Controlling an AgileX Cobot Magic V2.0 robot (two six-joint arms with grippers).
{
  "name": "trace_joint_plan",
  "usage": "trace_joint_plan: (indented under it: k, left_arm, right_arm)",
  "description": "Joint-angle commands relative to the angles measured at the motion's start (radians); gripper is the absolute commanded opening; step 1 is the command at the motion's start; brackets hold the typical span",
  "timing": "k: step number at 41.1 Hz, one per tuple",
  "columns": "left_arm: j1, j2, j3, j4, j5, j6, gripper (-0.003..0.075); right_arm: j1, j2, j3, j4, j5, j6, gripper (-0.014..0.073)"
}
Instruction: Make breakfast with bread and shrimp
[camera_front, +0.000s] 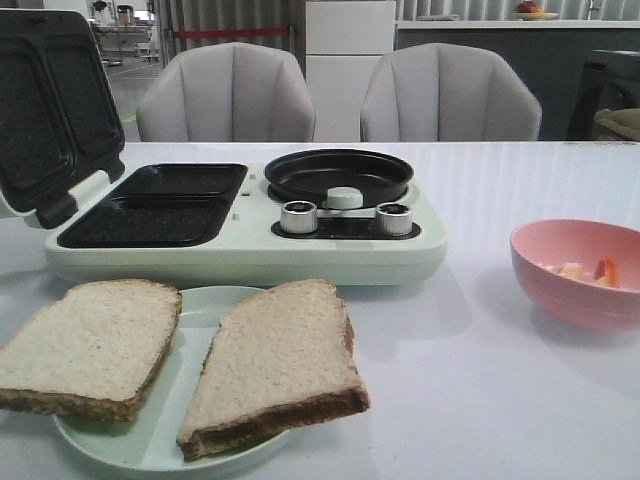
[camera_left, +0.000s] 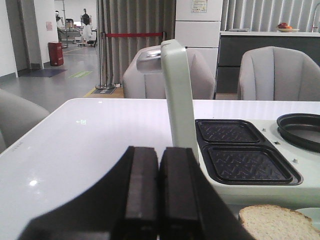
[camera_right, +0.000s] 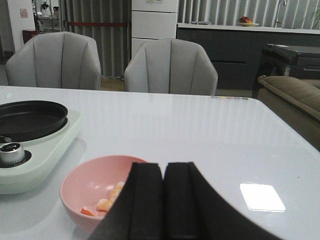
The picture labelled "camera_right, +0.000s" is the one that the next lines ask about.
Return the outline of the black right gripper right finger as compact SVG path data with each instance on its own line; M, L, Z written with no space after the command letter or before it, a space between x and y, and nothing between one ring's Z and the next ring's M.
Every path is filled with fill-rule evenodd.
M164 175L167 240L276 240L211 187L193 162L171 162Z

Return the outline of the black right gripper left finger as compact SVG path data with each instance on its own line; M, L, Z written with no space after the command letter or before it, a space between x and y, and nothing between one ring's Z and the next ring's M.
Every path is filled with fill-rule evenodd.
M90 240L160 240L163 227L163 179L156 163L131 166L110 211Z

